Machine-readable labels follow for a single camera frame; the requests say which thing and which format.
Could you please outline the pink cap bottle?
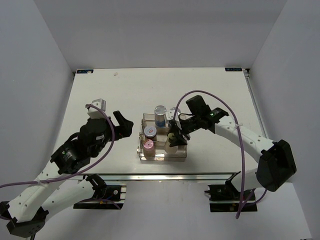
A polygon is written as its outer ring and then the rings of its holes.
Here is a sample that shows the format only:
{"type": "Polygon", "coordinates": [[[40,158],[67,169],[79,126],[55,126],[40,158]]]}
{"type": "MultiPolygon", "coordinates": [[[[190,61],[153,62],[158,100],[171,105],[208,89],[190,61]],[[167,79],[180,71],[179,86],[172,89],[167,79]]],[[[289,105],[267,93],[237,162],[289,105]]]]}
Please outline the pink cap bottle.
{"type": "Polygon", "coordinates": [[[143,154],[145,157],[154,157],[156,155],[155,145],[151,139],[147,139],[143,143],[143,154]]]}

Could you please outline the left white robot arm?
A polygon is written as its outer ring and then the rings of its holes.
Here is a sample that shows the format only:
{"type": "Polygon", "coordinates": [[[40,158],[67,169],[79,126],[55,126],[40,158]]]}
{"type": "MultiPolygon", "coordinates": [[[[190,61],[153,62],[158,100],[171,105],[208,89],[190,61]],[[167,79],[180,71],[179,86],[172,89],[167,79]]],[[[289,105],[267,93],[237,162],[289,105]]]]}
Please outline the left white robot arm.
{"type": "Polygon", "coordinates": [[[131,136],[134,123],[118,110],[113,115],[118,126],[103,112],[91,114],[79,132],[73,133],[51,155],[34,182],[29,182],[16,198],[0,203],[0,216],[8,220],[6,227],[11,235],[32,237],[44,227],[46,220],[64,209],[83,200],[101,201],[112,197],[98,174],[89,175],[66,193],[56,196],[53,193],[68,176],[74,177],[96,158],[107,143],[131,136]]]}

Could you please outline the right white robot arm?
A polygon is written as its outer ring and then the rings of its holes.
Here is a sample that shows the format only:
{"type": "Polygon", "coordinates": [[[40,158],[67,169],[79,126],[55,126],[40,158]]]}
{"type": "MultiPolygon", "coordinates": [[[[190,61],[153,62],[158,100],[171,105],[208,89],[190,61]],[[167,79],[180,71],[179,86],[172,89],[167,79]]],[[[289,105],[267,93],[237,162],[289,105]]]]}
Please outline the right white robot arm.
{"type": "Polygon", "coordinates": [[[199,129],[223,137],[243,149],[256,162],[257,168],[233,174],[226,182],[226,195],[236,200],[246,190],[264,188],[277,191],[297,171],[290,144],[274,141],[236,123],[235,117],[219,107],[211,109],[200,95],[186,101],[190,110],[187,119],[169,120],[173,139],[170,146],[186,146],[190,133],[199,129]]]}

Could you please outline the blue label bottle silver lid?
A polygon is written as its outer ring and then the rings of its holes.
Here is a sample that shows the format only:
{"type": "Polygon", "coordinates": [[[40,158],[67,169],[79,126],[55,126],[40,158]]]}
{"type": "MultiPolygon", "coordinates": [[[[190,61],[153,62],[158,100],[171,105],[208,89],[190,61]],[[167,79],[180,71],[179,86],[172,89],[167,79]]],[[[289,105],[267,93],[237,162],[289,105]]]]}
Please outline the blue label bottle silver lid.
{"type": "Polygon", "coordinates": [[[163,128],[166,126],[166,112],[167,109],[163,105],[157,105],[154,108],[154,122],[157,127],[163,128]]]}

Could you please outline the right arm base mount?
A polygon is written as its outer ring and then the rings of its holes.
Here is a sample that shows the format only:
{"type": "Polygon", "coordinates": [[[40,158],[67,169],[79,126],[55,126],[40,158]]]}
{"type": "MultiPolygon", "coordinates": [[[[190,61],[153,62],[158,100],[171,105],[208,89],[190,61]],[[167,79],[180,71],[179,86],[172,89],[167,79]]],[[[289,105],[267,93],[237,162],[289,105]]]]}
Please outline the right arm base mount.
{"type": "Polygon", "coordinates": [[[209,197],[209,207],[212,213],[237,213],[240,203],[243,204],[241,212],[256,212],[256,196],[253,189],[260,188],[257,171],[248,170],[244,173],[245,181],[242,184],[242,172],[205,174],[210,181],[204,193],[209,197]]]}

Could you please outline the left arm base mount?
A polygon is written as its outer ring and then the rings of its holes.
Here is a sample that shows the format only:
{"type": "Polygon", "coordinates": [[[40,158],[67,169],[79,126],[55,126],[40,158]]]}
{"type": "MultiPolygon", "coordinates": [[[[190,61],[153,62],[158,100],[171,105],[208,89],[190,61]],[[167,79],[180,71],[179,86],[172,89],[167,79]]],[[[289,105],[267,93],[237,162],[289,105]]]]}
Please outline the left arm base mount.
{"type": "Polygon", "coordinates": [[[127,193],[125,183],[103,182],[98,174],[84,176],[82,181],[91,183],[93,195],[91,198],[81,200],[73,205],[73,209],[79,210],[121,210],[127,193]]]}

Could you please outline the dark sauce jar white lid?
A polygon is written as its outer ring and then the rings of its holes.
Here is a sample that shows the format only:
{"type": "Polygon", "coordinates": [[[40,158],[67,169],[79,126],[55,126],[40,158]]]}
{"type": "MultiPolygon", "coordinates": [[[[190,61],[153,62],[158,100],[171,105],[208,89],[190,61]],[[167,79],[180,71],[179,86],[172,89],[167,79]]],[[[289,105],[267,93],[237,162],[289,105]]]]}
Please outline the dark sauce jar white lid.
{"type": "Polygon", "coordinates": [[[157,128],[153,125],[148,125],[143,129],[144,136],[147,139],[150,139],[152,141],[157,140],[157,128]]]}

